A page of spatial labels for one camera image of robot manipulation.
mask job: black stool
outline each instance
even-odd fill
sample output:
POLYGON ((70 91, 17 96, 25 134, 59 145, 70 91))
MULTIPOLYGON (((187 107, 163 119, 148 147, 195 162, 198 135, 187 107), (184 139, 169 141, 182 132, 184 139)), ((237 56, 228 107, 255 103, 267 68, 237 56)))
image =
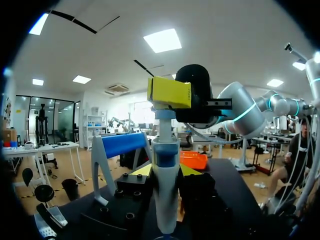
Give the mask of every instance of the black stool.
MULTIPOLYGON (((32 178, 34 177, 34 173, 32 172, 32 170, 30 168, 25 168, 22 172, 22 178, 23 181, 25 183, 25 185, 27 187, 29 187, 32 178)), ((54 196, 55 196, 55 192, 53 190, 53 188, 49 185, 39 185, 36 188, 34 186, 32 186, 34 189, 34 193, 33 195, 35 196, 35 198, 41 202, 41 203, 45 203, 45 207, 48 207, 47 202, 51 201, 54 196)))

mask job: box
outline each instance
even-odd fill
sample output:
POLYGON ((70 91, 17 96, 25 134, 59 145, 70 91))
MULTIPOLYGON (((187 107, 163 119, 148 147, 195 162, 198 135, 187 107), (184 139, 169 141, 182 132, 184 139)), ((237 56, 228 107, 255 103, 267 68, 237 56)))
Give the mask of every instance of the box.
POLYGON ((3 141, 4 142, 16 142, 17 141, 17 131, 15 129, 6 129, 3 131, 3 141))

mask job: ceiling light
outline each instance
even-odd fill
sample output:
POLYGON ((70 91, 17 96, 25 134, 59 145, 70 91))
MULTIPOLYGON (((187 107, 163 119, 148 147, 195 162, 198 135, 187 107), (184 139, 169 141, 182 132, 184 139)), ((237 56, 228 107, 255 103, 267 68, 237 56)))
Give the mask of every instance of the ceiling light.
POLYGON ((270 82, 267 83, 268 86, 277 88, 284 82, 278 79, 272 79, 270 82))
POLYGON ((314 54, 314 57, 313 57, 313 60, 316 64, 320 64, 320 51, 317 51, 315 54, 314 54))
POLYGON ((44 85, 44 81, 43 80, 39 80, 39 79, 32 79, 32 84, 33 85, 43 86, 44 85))
POLYGON ((86 83, 89 82, 90 80, 91 80, 91 78, 77 75, 77 76, 72 80, 72 82, 80 83, 80 84, 86 84, 86 83))
POLYGON ((298 61, 292 63, 292 66, 294 66, 295 68, 299 69, 300 71, 303 71, 303 70, 306 69, 306 65, 301 63, 301 62, 298 62, 298 61))
POLYGON ((31 30, 29 31, 30 34, 34 34, 34 35, 40 35, 42 28, 45 25, 45 22, 48 18, 49 14, 45 13, 43 14, 39 20, 35 23, 35 25, 33 26, 33 28, 31 28, 31 30))
POLYGON ((182 48, 174 28, 159 31, 143 38, 156 54, 182 48))

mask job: orange container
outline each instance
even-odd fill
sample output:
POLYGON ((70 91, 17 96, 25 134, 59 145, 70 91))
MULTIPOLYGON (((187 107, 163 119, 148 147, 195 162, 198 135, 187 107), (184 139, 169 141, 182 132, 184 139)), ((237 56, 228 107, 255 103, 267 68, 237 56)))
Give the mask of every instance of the orange container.
POLYGON ((208 157, 197 151, 180 151, 180 163, 192 169, 205 169, 208 157))

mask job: hand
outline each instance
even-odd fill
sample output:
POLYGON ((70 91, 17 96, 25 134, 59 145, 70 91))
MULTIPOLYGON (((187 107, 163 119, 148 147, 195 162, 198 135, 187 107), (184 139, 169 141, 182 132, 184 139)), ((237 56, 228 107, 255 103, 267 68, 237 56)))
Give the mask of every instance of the hand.
POLYGON ((288 152, 285 156, 284 156, 284 162, 286 164, 291 163, 291 152, 288 152))

